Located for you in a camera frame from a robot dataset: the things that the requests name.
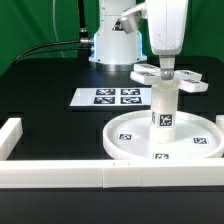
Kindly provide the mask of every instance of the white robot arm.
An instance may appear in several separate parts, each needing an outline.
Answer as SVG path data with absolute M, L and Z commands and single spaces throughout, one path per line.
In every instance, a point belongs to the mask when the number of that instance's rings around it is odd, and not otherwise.
M 137 13 L 148 18 L 150 44 L 152 52 L 160 57 L 163 80 L 172 80 L 174 76 L 175 55 L 183 45 L 187 7 L 188 0 L 146 0 L 121 14 L 126 33 L 138 28 Z

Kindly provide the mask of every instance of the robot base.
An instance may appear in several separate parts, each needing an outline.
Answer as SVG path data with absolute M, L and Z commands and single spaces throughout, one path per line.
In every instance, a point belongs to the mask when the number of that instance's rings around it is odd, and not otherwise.
M 147 63 L 147 58 L 139 62 L 139 64 L 142 64 L 142 63 Z M 107 71 L 107 72 L 129 72 L 133 70 L 135 64 L 138 64 L 138 63 L 116 65 L 116 64 L 102 64 L 98 62 L 89 61 L 89 66 L 91 68 L 96 68 L 96 69 Z
M 103 144 L 114 159 L 200 159 L 222 157 L 224 137 L 202 117 L 176 113 L 175 141 L 159 144 L 149 139 L 150 110 L 127 113 L 111 120 L 103 130 Z

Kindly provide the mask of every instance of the white cylinder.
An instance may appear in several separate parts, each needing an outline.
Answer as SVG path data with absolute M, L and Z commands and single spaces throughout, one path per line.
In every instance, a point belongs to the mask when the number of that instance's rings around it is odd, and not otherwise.
M 151 141 L 165 144 L 175 140 L 177 101 L 178 88 L 173 83 L 166 81 L 152 86 Z

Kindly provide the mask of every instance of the green wall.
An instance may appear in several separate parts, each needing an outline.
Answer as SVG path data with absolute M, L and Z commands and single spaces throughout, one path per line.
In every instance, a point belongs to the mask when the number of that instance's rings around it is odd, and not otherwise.
M 84 0 L 90 37 L 96 32 L 98 0 Z M 0 0 L 0 74 L 22 51 L 56 41 L 52 20 L 53 0 Z M 56 22 L 60 40 L 79 38 L 77 0 L 56 1 Z M 150 56 L 147 22 L 141 27 L 145 53 Z M 224 1 L 190 0 L 182 55 L 212 56 L 224 61 Z M 75 52 L 65 53 L 76 57 Z M 38 57 L 61 57 L 60 53 Z

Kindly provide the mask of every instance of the white circular tray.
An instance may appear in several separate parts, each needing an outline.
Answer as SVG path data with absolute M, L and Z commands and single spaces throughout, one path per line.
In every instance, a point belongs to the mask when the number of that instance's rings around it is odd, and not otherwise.
M 199 159 L 222 157 L 223 135 L 202 117 L 177 112 L 176 137 L 169 144 L 149 139 L 150 110 L 116 117 L 104 127 L 103 145 L 114 159 Z

